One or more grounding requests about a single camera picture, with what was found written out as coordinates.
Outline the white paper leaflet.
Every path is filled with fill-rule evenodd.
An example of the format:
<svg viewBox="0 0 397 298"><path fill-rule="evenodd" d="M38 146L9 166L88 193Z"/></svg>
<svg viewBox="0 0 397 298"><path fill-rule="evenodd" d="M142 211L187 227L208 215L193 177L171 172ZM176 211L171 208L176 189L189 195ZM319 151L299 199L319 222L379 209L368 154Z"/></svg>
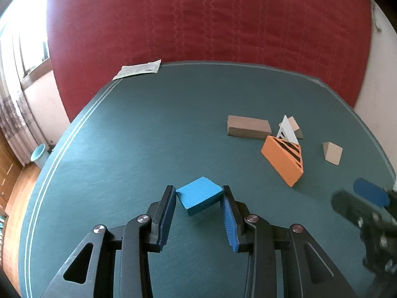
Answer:
<svg viewBox="0 0 397 298"><path fill-rule="evenodd" d="M149 73L157 73L160 69L162 60L148 62L138 65L123 65L120 71L112 78L113 80L122 79L134 75L143 75Z"/></svg>

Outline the red quilted blanket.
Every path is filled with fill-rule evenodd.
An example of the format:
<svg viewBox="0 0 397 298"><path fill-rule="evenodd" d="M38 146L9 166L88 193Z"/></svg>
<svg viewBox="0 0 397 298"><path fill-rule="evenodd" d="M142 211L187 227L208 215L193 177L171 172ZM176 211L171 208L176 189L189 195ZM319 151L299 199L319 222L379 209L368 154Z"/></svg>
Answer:
<svg viewBox="0 0 397 298"><path fill-rule="evenodd" d="M70 119L122 66L156 60L295 71L353 106L371 41L370 0L48 0L46 20Z"/></svg>

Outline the orange striped wedge block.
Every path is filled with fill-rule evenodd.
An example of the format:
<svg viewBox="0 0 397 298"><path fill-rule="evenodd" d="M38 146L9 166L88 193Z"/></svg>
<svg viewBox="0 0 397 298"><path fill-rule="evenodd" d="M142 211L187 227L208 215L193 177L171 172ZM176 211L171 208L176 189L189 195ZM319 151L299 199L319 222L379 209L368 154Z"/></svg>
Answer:
<svg viewBox="0 0 397 298"><path fill-rule="evenodd" d="M268 136L261 154L289 187L293 187L303 175L301 146L284 139Z"/></svg>

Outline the brown rectangular wooden block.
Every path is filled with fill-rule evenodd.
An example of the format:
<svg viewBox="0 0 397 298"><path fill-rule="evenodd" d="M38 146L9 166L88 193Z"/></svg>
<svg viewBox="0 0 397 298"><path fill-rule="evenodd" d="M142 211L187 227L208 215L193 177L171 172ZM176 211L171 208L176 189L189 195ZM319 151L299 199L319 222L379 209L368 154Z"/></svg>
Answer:
<svg viewBox="0 0 397 298"><path fill-rule="evenodd" d="M272 134L267 120L243 116L228 116L228 135L250 139L265 139Z"/></svg>

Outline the light wooden wedge block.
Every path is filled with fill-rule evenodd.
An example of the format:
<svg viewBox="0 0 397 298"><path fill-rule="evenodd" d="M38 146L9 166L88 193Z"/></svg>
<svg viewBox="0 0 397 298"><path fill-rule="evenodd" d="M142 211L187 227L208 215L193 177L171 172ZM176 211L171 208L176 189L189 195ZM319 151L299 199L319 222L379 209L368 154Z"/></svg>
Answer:
<svg viewBox="0 0 397 298"><path fill-rule="evenodd" d="M332 142L324 142L322 147L324 159L334 165L339 165L342 156L342 147Z"/></svg>

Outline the blue block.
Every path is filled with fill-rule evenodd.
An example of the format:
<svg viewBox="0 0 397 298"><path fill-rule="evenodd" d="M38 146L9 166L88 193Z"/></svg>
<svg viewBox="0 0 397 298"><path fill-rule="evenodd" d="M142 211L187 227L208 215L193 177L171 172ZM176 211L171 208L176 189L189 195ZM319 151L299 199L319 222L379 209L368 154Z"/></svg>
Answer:
<svg viewBox="0 0 397 298"><path fill-rule="evenodd" d="M218 202L223 189L203 176L179 188L176 192L182 206L191 217Z"/></svg>

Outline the window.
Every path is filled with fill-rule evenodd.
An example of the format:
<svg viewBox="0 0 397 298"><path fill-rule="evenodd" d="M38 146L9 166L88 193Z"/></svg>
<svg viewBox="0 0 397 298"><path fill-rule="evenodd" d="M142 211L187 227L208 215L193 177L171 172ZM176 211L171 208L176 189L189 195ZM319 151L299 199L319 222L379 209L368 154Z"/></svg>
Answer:
<svg viewBox="0 0 397 298"><path fill-rule="evenodd" d="M5 79L22 82L50 57L48 0L13 0L1 16L1 68Z"/></svg>

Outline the patterned curtain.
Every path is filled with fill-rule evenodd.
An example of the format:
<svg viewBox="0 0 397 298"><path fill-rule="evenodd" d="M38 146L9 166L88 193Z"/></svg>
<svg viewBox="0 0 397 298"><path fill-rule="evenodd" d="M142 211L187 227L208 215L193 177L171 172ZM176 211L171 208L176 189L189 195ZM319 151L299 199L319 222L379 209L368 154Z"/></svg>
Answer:
<svg viewBox="0 0 397 298"><path fill-rule="evenodd" d="M36 147L47 144L22 90L7 32L1 34L1 130L22 165L30 162Z"/></svg>

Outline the light blue bucket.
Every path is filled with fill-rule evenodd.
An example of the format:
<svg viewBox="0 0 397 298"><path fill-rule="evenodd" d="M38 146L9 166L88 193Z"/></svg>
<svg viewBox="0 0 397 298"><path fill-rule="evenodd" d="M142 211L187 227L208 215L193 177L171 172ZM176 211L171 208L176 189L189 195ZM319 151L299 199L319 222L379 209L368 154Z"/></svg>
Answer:
<svg viewBox="0 0 397 298"><path fill-rule="evenodd" d="M34 162L41 170L43 169L50 153L45 144L40 144L31 154L30 160Z"/></svg>

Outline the green table mat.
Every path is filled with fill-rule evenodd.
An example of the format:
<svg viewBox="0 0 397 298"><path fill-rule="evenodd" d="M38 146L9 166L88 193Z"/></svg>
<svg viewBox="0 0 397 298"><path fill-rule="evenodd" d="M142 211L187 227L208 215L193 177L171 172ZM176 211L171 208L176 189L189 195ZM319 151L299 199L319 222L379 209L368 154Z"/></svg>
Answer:
<svg viewBox="0 0 397 298"><path fill-rule="evenodd" d="M292 116L303 131L304 173L287 186L259 139L230 137L229 115L261 118L277 131ZM339 165L322 144L342 147ZM373 274L359 231L331 207L357 178L391 188L394 169L373 133L316 78L231 63L170 63L155 74L104 86L69 125L41 171L20 239L23 297L40 297L97 224L124 225L160 200L167 185L200 177L273 225L302 224L359 297Z"/></svg>

